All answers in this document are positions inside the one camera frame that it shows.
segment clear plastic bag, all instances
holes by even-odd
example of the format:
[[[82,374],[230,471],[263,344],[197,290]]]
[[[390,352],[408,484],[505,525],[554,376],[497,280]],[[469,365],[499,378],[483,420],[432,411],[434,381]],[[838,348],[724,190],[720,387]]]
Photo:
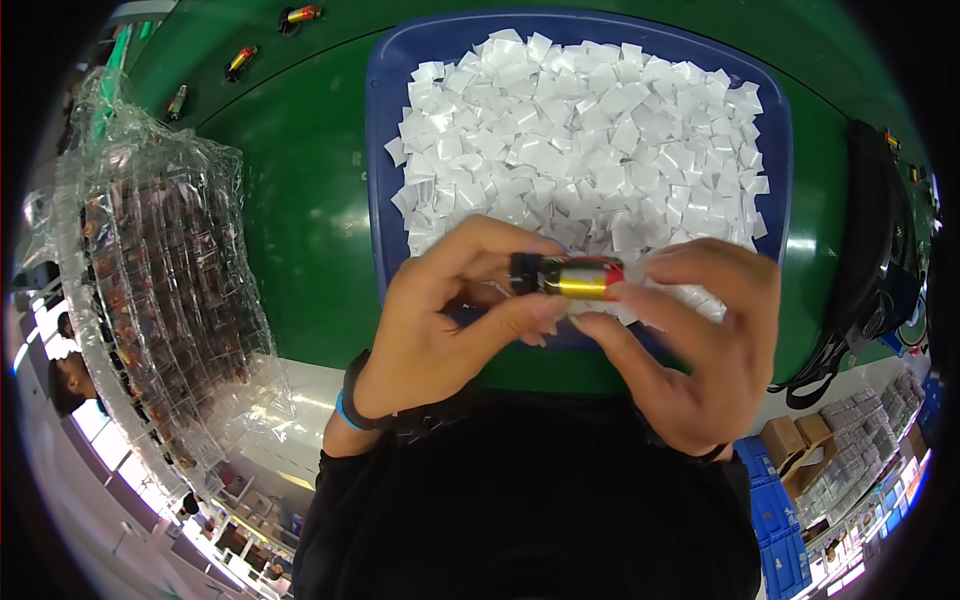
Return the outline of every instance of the clear plastic bag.
[[[243,239],[242,155],[172,132],[97,69],[75,103],[46,232],[87,368],[168,493],[223,484],[251,430],[293,420]]]

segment cardboard box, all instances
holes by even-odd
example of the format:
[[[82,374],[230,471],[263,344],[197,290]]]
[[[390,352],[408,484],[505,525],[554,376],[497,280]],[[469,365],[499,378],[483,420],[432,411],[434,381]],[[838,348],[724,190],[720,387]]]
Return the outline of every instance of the cardboard box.
[[[787,495],[796,502],[797,496],[806,492],[817,475],[827,466],[827,462],[837,453],[837,445],[832,432],[827,427],[827,423],[816,413],[800,417],[794,421],[794,425],[796,425],[800,437],[804,440],[806,450],[798,458],[791,461],[780,480],[783,482]],[[824,449],[823,459],[815,465],[804,467],[804,463],[820,447]]]
[[[760,440],[767,446],[770,460],[779,473],[783,473],[783,468],[791,459],[806,450],[804,438],[789,417],[768,420],[760,432]]]
[[[910,441],[913,455],[917,457],[917,463],[919,463],[926,454],[926,440],[924,440],[924,433],[917,423],[910,425],[910,429],[906,432],[906,439]]]
[[[824,460],[820,461],[816,465],[810,465],[809,467],[801,467],[804,463],[803,457],[801,460],[794,463],[794,468],[790,469],[783,477],[781,481],[783,482],[783,488],[786,490],[790,499],[793,500],[796,505],[797,497],[806,492],[806,489],[810,487],[810,484],[813,483],[813,480],[816,479],[817,475],[824,470],[824,467],[827,466],[827,462],[833,458],[837,453],[837,444],[833,441],[833,436],[826,438],[821,441],[818,445],[809,448],[807,452],[812,454],[817,447],[822,447],[824,449]]]
[[[280,509],[276,504],[272,509],[270,509],[270,512],[267,513],[267,517],[264,520],[266,520],[267,522],[273,523],[274,525],[277,525],[280,523]]]
[[[816,413],[807,415],[806,417],[800,417],[793,422],[797,426],[797,431],[800,432],[800,437],[804,439],[804,443],[808,448],[816,447],[833,435],[830,433],[830,428],[827,427],[827,424],[824,422],[824,418]]]

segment small motor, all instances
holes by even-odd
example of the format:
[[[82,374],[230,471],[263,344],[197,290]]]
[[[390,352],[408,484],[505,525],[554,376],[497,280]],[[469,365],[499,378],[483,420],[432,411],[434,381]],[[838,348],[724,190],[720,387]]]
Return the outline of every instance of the small motor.
[[[607,289],[623,280],[623,262],[618,258],[510,256],[510,285],[518,296],[543,292],[571,300],[615,300]]]
[[[247,68],[250,59],[253,58],[260,49],[256,46],[247,46],[237,54],[233,61],[228,62],[224,67],[224,76],[228,82],[236,83],[240,81],[240,72]]]
[[[171,100],[170,104],[167,106],[167,123],[179,121],[182,117],[183,103],[186,101],[186,94],[186,85],[181,85],[180,89],[177,90],[177,95],[174,96],[173,100]]]
[[[287,7],[280,13],[280,19],[276,24],[276,30],[285,36],[292,36],[300,28],[301,21],[309,21],[317,18],[322,13],[320,7],[307,5],[302,9],[294,10],[293,7]]]

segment red wire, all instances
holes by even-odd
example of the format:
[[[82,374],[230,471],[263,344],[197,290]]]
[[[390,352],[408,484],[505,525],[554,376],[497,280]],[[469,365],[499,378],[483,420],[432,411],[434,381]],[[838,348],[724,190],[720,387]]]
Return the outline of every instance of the red wire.
[[[587,260],[587,259],[590,259],[590,260],[599,260],[600,262],[605,262],[605,263],[607,263],[608,265],[610,265],[611,267],[613,267],[615,270],[619,271],[620,273],[623,273],[623,269],[620,267],[620,265],[616,264],[615,262],[613,262],[612,260],[610,260],[610,259],[607,258],[606,256],[571,256],[571,258],[572,258],[573,260]]]

